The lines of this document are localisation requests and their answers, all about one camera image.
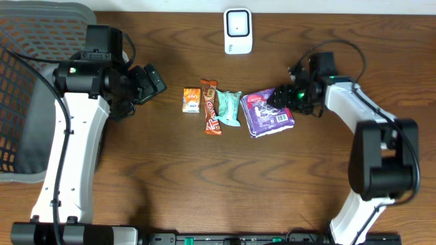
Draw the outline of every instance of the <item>orange wrapper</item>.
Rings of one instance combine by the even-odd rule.
[[[215,110],[213,102],[215,101],[215,92],[217,90],[217,81],[201,80],[202,92],[204,99],[204,110],[206,111],[206,130],[205,133],[210,135],[221,135],[221,127],[218,120],[215,119]]]

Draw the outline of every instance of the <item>white label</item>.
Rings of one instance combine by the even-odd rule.
[[[286,114],[278,115],[278,116],[276,116],[275,118],[277,119],[277,122],[278,122],[278,123],[281,123],[281,122],[284,122],[284,121],[287,120],[287,115],[286,115]]]

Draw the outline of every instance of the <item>wooden table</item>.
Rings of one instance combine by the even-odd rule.
[[[313,44],[344,38],[368,59],[367,95],[420,127],[422,185],[416,200],[389,208],[371,231],[398,232],[404,244],[436,239],[436,19],[432,16],[254,14],[251,54],[223,50],[222,14],[97,13],[136,45],[135,64],[153,62],[168,90],[136,115],[109,122],[93,185],[94,223],[180,233],[325,229],[347,194],[353,135],[338,116],[294,114],[293,129],[251,139],[242,127],[205,135],[204,111],[181,112],[183,88],[200,78],[244,94],[290,82],[287,67]],[[359,56],[332,44],[341,74],[357,76]],[[28,221],[41,184],[0,184],[0,243]]]

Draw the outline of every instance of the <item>teal wrapper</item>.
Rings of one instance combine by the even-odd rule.
[[[219,100],[219,112],[215,118],[220,120],[223,124],[240,127],[240,123],[236,119],[239,109],[239,97],[242,92],[220,92],[217,91]]]

